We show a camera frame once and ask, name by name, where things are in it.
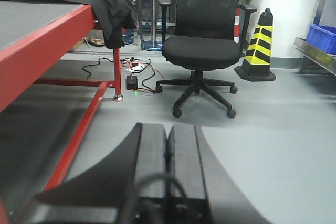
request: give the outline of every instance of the blue plastic bin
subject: blue plastic bin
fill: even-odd
[[[336,27],[309,25],[306,42],[328,54],[336,55]]]

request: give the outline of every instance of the table frame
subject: table frame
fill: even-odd
[[[94,28],[97,29],[97,22],[91,6],[82,5],[0,50],[0,90],[2,90],[0,111],[4,110],[33,83],[98,87],[45,190],[59,185],[65,178],[106,89],[115,88],[115,98],[117,98],[115,100],[122,97],[119,48],[113,49],[114,80],[39,79],[74,44]]]

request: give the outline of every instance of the yellow and black striped cone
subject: yellow and black striped cone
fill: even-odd
[[[243,64],[235,68],[236,73],[248,81],[274,81],[270,71],[273,15],[267,8],[260,16]]]

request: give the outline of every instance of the black office chair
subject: black office chair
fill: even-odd
[[[200,89],[211,95],[225,107],[227,115],[234,118],[236,112],[232,105],[219,95],[211,86],[230,86],[235,94],[238,89],[233,82],[203,78],[204,71],[227,68],[238,62],[242,53],[233,41],[236,9],[239,0],[176,0],[176,25],[174,35],[163,44],[162,55],[172,64],[190,69],[188,79],[160,80],[156,82],[156,92],[162,92],[162,84],[189,85],[175,102],[173,115],[182,115],[179,107],[193,93]],[[168,4],[161,3],[163,12],[163,41],[165,40],[166,9]],[[244,28],[240,41],[245,41],[247,26],[253,6],[242,6],[245,10]]]

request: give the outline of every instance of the chair backrest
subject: chair backrest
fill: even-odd
[[[239,0],[176,0],[174,34],[233,39]]]

